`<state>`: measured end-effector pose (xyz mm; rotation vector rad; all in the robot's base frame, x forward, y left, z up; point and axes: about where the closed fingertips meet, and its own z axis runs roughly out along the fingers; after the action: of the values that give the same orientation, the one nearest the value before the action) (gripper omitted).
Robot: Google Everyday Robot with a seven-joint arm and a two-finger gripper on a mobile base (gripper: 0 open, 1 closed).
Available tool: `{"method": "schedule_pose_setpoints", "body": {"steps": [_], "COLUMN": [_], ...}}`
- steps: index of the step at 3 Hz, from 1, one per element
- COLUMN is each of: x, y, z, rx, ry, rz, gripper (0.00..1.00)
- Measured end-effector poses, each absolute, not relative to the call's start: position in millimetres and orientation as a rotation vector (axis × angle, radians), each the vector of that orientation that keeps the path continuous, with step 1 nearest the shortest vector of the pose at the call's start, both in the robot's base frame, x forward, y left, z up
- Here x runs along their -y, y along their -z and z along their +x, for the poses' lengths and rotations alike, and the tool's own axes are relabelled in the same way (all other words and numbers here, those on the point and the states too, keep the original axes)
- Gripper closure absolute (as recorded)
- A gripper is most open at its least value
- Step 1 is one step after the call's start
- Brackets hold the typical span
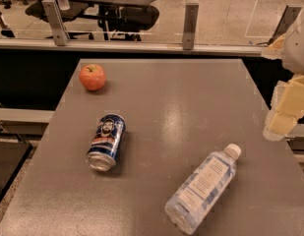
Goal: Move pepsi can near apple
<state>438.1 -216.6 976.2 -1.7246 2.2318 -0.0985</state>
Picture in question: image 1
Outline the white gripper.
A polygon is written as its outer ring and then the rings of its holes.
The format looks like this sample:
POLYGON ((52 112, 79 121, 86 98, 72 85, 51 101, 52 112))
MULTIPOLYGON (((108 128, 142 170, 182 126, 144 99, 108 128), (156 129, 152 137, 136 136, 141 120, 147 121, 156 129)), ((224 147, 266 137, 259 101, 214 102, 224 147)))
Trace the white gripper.
POLYGON ((278 81, 274 87, 263 136, 276 142, 286 137, 304 117, 304 7, 294 23, 273 43, 262 50, 261 56, 280 59, 282 66, 294 75, 288 82, 278 81))

